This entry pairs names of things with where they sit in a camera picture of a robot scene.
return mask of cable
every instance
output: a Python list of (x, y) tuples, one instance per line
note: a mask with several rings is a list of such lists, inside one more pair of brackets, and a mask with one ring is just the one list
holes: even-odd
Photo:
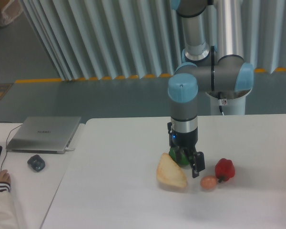
[(223, 111), (222, 100), (221, 100), (220, 96), (221, 96), (221, 92), (218, 93), (217, 98), (218, 98), (219, 112), (224, 116), (225, 114)]
[(4, 163), (5, 159), (6, 159), (6, 156), (8, 155), (8, 151), (7, 151), (7, 149), (6, 149), (6, 147), (8, 146), (8, 139), (9, 139), (9, 137), (10, 137), (11, 132), (12, 132), (13, 130), (17, 129), (18, 127), (15, 127), (14, 129), (12, 129), (12, 130), (10, 131), (8, 137), (6, 138), (6, 141), (5, 141), (5, 151), (6, 151), (6, 154), (5, 154), (5, 157), (4, 157), (4, 159), (3, 159), (2, 163), (1, 163), (0, 172), (2, 171), (2, 165), (3, 165), (3, 163)]
[(5, 122), (5, 121), (0, 121), (0, 123), (12, 123), (12, 122)]
[(220, 113), (224, 116), (225, 114), (224, 114), (224, 112), (223, 112), (223, 106), (219, 106), (219, 111), (220, 111)]

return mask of bread slice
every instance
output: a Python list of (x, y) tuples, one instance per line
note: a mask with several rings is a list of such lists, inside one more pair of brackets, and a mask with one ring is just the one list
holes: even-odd
[(187, 180), (182, 169), (167, 153), (163, 153), (157, 168), (157, 180), (172, 187), (185, 188)]

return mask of laptop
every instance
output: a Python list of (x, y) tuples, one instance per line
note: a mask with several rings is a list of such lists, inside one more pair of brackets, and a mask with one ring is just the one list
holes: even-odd
[(81, 117), (28, 117), (10, 140), (8, 152), (64, 154)]

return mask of yellow floor stripe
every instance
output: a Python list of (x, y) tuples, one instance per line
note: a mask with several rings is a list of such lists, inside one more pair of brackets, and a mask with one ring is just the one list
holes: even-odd
[[(267, 71), (263, 68), (256, 68), (254, 69), (255, 73), (266, 73)], [(275, 72), (286, 72), (286, 68), (276, 68)], [(159, 77), (165, 78), (165, 77), (171, 77), (168, 73), (163, 73)], [(155, 75), (148, 74), (144, 76), (143, 78), (156, 78)], [(126, 79), (125, 76), (119, 75), (115, 78), (115, 80), (124, 80)], [(131, 75), (128, 77), (128, 79), (139, 79), (138, 75)], [(97, 77), (91, 77), (88, 79), (89, 81), (96, 81), (99, 80)], [(112, 80), (110, 76), (104, 76), (101, 80)], [(72, 80), (72, 81), (86, 81), (84, 77)], [(16, 80), (15, 83), (49, 83), (49, 82), (63, 82), (60, 78), (53, 78), (53, 79), (35, 79), (35, 80)]]
[(16, 80), (15, 83), (47, 83), (47, 82), (62, 82), (60, 78), (54, 79), (36, 79), (36, 80)]

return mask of pepper stem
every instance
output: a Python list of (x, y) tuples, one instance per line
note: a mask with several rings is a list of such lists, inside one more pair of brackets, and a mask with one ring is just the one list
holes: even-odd
[(218, 182), (221, 183), (224, 179), (225, 179), (225, 177), (222, 176), (222, 177), (219, 178)]

